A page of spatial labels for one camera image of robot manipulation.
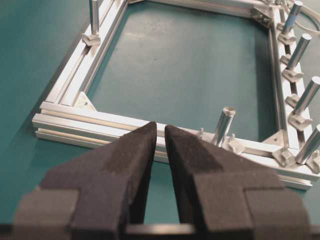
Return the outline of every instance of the teal work surface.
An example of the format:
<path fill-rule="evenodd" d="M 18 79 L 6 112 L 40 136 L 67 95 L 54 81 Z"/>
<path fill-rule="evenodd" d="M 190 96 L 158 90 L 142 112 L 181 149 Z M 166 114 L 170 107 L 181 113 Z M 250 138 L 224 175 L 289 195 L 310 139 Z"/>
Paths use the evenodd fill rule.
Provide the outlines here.
<path fill-rule="evenodd" d="M 320 2 L 304 2 L 320 11 Z M 49 168 L 89 151 L 37 139 L 31 123 L 87 18 L 87 0 L 1 3 L 0 223 L 12 223 L 22 195 Z M 257 24 L 138 3 L 129 6 L 120 30 L 88 93 L 99 111 L 212 132 L 222 107 L 232 105 L 237 136 L 261 141 L 275 131 L 266 33 Z M 318 46 L 315 39 L 303 57 L 305 83 L 319 75 Z M 315 123 L 319 101 L 310 106 Z M 297 192 L 312 223 L 320 224 L 320 184 Z M 178 222 L 168 164 L 153 164 L 145 222 Z"/>

